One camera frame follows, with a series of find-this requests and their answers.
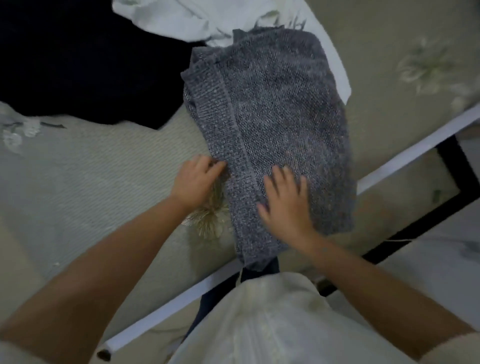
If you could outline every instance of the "gray sweater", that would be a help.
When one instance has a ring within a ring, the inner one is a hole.
[[[352,229],[355,184],[344,105],[319,40],[283,28],[234,31],[227,48],[194,48],[184,100],[213,157],[228,163],[226,194],[239,259],[261,270],[286,246],[263,226],[263,176],[274,164],[310,181],[323,234]]]

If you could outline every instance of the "hand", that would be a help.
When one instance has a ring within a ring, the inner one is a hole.
[[[187,160],[175,177],[170,197],[177,199],[188,213],[193,212],[208,199],[213,183],[226,165],[201,155]]]
[[[270,211],[258,204],[258,213],[270,232],[288,245],[300,249],[307,237],[315,233],[310,220],[308,187],[305,176],[300,177],[300,188],[287,166],[272,168],[273,179],[264,177]]]

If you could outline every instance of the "white clothing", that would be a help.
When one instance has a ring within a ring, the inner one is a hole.
[[[304,0],[113,0],[112,9],[137,27],[212,47],[233,43],[233,30],[279,26],[313,33],[320,40],[335,78],[338,94],[351,95],[347,72],[330,37]]]
[[[29,355],[0,343],[0,363]],[[424,364],[473,364],[480,334],[434,348]],[[412,359],[376,332],[333,311],[298,273],[248,280],[227,294],[180,345],[169,364],[409,364]]]

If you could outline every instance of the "black frame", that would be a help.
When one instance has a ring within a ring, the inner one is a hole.
[[[460,193],[422,218],[412,222],[406,228],[391,236],[389,240],[417,238],[480,197],[480,183],[456,137],[451,136],[445,139],[435,148]],[[373,264],[378,264],[410,242],[411,240],[405,242],[383,242],[362,257]],[[336,290],[337,288],[333,284],[328,284],[320,290],[320,294],[326,297]]]

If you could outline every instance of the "sweater sleeve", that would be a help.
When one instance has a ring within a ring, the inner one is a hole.
[[[9,342],[0,341],[1,364],[47,364],[42,359],[17,348]]]
[[[457,336],[433,348],[421,359],[421,364],[480,363],[480,333]]]

